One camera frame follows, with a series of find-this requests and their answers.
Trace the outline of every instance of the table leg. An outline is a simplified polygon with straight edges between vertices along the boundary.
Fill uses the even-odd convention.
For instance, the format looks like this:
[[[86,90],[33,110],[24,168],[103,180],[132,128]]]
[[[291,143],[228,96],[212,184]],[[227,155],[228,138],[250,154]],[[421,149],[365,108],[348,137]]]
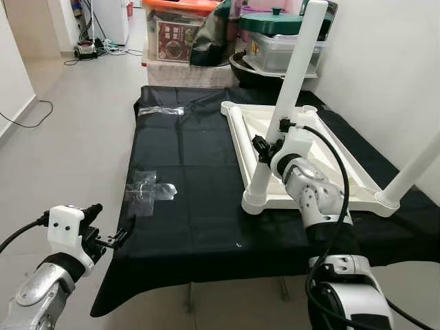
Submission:
[[[193,284],[189,282],[186,285],[186,299],[184,303],[185,313],[190,314],[193,312]]]
[[[285,277],[284,276],[278,277],[278,281],[280,283],[281,299],[283,299],[284,301],[290,300],[289,292],[287,291]]]

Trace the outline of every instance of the orange storage box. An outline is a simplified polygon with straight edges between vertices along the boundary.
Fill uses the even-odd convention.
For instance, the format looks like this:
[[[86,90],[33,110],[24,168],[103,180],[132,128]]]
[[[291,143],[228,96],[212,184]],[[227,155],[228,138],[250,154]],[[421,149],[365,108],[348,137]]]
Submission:
[[[195,34],[220,4],[214,0],[143,0],[146,8],[148,58],[188,62]]]

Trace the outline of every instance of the transparent tape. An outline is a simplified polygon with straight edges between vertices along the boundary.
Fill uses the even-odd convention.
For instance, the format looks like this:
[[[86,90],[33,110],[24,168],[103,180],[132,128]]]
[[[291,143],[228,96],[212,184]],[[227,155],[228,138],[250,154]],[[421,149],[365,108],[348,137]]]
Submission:
[[[125,187],[124,200],[133,204],[136,215],[153,215],[155,201],[172,201],[177,194],[174,184],[156,184],[156,171],[135,172],[133,183]]]
[[[146,115],[149,113],[164,113],[166,115],[183,115],[184,107],[139,107],[138,116]]]

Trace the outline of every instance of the black tablecloth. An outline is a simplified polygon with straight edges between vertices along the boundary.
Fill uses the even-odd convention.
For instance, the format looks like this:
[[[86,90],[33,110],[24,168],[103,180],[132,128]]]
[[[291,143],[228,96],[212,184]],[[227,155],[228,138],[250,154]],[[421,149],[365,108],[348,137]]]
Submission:
[[[127,183],[135,171],[157,171],[173,183],[174,201],[156,201],[152,217],[138,217],[132,236],[115,252],[91,310],[102,316],[134,295],[158,287],[233,278],[297,275],[314,254],[300,213],[266,210],[250,216],[240,207],[243,182],[226,118],[224,100],[274,105],[276,91],[143,87],[138,107],[184,106],[184,115],[137,117]],[[396,168],[338,114],[323,109],[310,92],[298,105],[314,105],[382,188]],[[133,213],[122,204],[120,226]],[[355,234],[372,265],[439,261],[440,209],[413,188],[392,217],[352,212]]]

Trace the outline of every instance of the tile floor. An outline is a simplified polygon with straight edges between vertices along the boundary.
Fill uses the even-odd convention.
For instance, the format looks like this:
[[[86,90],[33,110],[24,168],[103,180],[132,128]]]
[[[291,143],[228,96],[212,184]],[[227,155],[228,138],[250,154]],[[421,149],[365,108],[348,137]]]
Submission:
[[[144,12],[135,10],[129,47],[142,49]],[[104,56],[66,67],[59,60],[26,63],[40,99],[54,103],[39,128],[18,130],[0,149],[0,240],[58,204],[102,203],[96,224],[113,232],[118,221],[133,139],[133,103],[147,83],[140,57]],[[39,104],[26,118],[47,111]],[[0,256],[0,320],[11,296],[49,253],[45,231],[17,239]],[[230,280],[193,287],[195,312],[184,313],[184,286],[140,294],[102,318],[89,317],[111,253],[82,279],[58,321],[58,329],[77,330],[266,330],[310,329],[303,276],[288,277],[291,300],[284,302],[275,278]],[[401,263],[377,267],[384,291],[402,308],[440,329],[440,266]],[[416,329],[396,318],[396,329]]]

